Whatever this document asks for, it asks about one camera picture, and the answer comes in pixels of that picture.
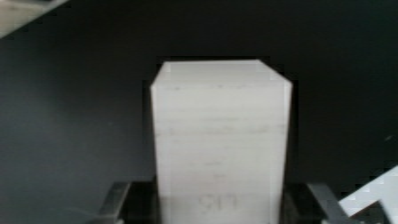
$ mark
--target black surface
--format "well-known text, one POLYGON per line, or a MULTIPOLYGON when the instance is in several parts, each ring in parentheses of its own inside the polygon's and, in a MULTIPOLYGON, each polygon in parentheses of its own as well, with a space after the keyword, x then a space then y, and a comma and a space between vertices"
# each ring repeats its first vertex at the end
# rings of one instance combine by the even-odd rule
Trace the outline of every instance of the black surface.
POLYGON ((0 40, 0 222, 82 223, 151 178, 172 56, 259 57, 295 81, 286 181, 343 197, 398 161, 396 22, 392 0, 73 0, 0 40))

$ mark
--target dark background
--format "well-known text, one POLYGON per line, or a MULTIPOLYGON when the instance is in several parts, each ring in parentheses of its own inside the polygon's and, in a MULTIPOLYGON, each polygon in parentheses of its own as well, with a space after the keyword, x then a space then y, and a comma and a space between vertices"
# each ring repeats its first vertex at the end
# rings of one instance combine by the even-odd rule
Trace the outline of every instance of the dark background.
POLYGON ((154 174, 163 60, 259 58, 295 82, 286 181, 337 197, 398 161, 398 2, 73 0, 0 40, 0 223, 83 223, 154 174))

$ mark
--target white box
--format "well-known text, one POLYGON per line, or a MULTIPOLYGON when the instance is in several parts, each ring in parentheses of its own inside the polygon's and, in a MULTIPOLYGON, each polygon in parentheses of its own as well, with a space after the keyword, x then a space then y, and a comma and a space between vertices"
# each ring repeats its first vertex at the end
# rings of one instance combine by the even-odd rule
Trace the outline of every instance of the white box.
POLYGON ((163 224, 277 224, 289 81, 257 60, 165 62, 151 95, 163 224))

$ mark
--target black holder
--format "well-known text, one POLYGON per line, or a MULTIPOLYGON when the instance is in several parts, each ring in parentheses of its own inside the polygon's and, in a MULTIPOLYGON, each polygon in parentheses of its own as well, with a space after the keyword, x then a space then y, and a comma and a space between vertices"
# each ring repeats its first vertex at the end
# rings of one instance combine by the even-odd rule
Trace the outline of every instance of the black holder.
MULTIPOLYGON (((385 216, 371 220, 348 218, 325 184, 284 185, 279 224, 389 224, 385 216)), ((113 184, 97 218, 87 224, 161 224, 156 179, 113 184)))

